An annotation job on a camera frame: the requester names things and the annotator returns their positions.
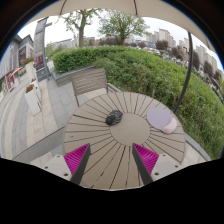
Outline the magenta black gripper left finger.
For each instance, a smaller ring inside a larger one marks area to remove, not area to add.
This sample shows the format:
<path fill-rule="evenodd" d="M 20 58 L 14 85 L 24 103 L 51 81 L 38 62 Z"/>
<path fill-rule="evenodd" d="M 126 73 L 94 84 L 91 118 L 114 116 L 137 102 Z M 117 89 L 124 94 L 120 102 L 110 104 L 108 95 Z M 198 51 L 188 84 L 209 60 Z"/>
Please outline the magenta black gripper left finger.
<path fill-rule="evenodd" d="M 64 156 L 72 174 L 71 182 L 79 185 L 90 156 L 90 144 L 85 144 Z"/>

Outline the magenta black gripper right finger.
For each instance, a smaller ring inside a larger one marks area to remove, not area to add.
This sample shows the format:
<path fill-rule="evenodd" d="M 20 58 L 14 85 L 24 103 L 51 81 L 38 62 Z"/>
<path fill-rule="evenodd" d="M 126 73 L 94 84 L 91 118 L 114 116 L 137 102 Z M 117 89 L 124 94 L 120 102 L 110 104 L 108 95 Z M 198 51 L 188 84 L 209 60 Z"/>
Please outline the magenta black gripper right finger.
<path fill-rule="evenodd" d="M 151 173 L 159 158 L 159 155 L 141 145 L 132 144 L 132 154 L 142 178 L 143 184 L 148 185 L 153 182 Z"/>

